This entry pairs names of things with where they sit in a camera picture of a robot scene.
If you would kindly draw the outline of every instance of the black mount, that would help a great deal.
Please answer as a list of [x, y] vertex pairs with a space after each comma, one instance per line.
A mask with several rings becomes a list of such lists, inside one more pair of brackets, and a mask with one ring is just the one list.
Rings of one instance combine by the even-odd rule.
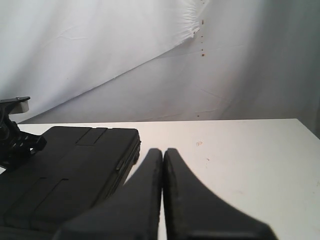
[[18, 168], [47, 144], [41, 135], [20, 131], [17, 123], [9, 118], [13, 110], [29, 99], [26, 96], [0, 100], [0, 167], [7, 171]]

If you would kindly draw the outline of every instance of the table surface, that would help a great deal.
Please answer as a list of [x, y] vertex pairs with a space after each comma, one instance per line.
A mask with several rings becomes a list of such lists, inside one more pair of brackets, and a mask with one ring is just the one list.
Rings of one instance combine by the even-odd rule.
[[[136, 128], [140, 158], [150, 148], [177, 148], [215, 194], [269, 224], [280, 240], [320, 239], [320, 140], [296, 119], [21, 124], [42, 134], [52, 126]], [[159, 239], [166, 226], [161, 206]]]

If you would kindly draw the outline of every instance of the black case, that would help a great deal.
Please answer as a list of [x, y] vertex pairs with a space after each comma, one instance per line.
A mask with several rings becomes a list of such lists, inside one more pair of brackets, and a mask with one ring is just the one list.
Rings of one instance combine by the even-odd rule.
[[110, 196], [139, 158], [136, 129], [55, 126], [43, 136], [43, 151], [0, 175], [0, 239], [49, 238]]

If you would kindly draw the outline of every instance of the black plastic case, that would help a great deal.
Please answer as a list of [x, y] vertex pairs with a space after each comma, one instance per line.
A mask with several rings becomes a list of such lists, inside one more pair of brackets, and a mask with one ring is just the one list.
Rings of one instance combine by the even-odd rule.
[[43, 136], [43, 151], [0, 175], [0, 239], [50, 237], [110, 196], [139, 158], [136, 129], [55, 126]]

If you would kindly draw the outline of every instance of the white table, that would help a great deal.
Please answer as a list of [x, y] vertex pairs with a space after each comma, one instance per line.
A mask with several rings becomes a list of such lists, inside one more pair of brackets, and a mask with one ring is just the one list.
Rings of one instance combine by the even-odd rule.
[[[53, 125], [20, 129], [42, 134]], [[150, 148], [177, 148], [209, 189], [268, 223], [280, 240], [320, 239], [320, 140], [296, 119], [59, 125], [136, 128], [140, 159], [130, 175]], [[159, 239], [166, 239], [163, 205]]]

